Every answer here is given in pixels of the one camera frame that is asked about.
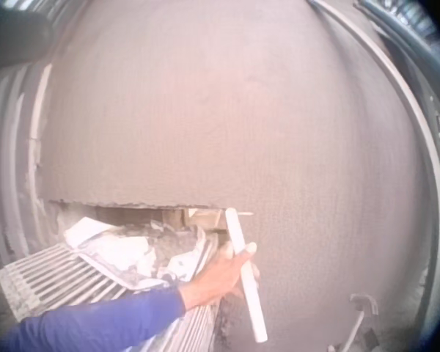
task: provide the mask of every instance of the person's arm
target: person's arm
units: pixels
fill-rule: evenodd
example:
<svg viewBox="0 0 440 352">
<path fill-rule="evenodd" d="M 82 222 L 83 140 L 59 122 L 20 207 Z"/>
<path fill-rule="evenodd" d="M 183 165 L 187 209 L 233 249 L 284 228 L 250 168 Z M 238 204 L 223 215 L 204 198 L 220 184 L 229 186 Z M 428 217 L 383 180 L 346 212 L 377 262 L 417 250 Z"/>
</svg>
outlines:
<svg viewBox="0 0 440 352">
<path fill-rule="evenodd" d="M 61 307 L 27 318 L 2 341 L 0 351 L 119 352 L 159 334 L 186 311 L 229 293 L 241 266 L 254 254 L 232 258 L 231 246 L 221 249 L 205 270 L 181 287 L 151 290 L 114 301 Z"/>
</svg>

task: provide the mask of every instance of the blue shirt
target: blue shirt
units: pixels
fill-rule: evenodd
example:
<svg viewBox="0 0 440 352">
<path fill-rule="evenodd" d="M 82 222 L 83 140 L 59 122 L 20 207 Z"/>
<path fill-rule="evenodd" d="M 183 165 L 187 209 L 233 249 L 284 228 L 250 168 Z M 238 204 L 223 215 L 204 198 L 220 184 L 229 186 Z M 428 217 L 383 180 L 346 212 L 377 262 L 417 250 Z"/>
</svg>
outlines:
<svg viewBox="0 0 440 352">
<path fill-rule="evenodd" d="M 0 351 L 120 352 L 159 334 L 186 312 L 176 287 L 68 306 L 22 320 Z"/>
</svg>

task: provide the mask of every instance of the chalk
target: chalk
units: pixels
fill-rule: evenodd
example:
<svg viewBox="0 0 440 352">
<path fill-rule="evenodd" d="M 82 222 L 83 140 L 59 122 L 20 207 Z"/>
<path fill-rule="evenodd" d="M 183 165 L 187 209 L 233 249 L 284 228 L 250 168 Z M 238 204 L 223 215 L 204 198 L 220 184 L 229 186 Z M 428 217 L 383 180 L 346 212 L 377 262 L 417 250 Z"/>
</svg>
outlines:
<svg viewBox="0 0 440 352">
<path fill-rule="evenodd" d="M 227 219 L 227 228 L 232 241 L 233 250 L 238 254 L 244 250 L 246 244 L 236 209 L 226 209 L 225 218 Z M 261 308 L 256 280 L 254 279 L 251 262 L 249 261 L 241 268 L 241 281 L 243 283 L 246 304 L 248 305 L 249 317 L 251 318 L 254 338 L 257 343 L 265 342 L 267 341 L 267 331 L 265 330 L 263 309 Z"/>
</svg>

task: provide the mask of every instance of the gray curved surface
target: gray curved surface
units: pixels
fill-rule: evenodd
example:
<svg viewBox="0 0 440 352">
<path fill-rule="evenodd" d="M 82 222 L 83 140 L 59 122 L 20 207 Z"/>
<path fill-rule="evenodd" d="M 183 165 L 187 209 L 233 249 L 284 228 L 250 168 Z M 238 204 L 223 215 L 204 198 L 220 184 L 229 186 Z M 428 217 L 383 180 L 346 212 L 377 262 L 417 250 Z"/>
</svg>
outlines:
<svg viewBox="0 0 440 352">
<path fill-rule="evenodd" d="M 324 351 L 418 279 L 428 189 L 405 109 L 363 48 L 301 1 L 99 1 L 57 62 L 46 199 L 254 216 L 270 340 Z"/>
</svg>

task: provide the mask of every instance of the white grate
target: white grate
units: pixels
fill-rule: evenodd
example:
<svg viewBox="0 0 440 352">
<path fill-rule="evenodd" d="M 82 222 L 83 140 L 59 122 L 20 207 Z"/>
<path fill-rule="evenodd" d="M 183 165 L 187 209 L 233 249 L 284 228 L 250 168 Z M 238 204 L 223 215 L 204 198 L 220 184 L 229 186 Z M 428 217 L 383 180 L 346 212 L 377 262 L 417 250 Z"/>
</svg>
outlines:
<svg viewBox="0 0 440 352">
<path fill-rule="evenodd" d="M 200 270 L 217 247 L 209 236 Z M 18 321 L 63 305 L 95 303 L 137 294 L 96 271 L 60 243 L 0 270 L 0 284 Z M 198 307 L 163 334 L 127 351 L 207 351 L 218 307 Z"/>
</svg>

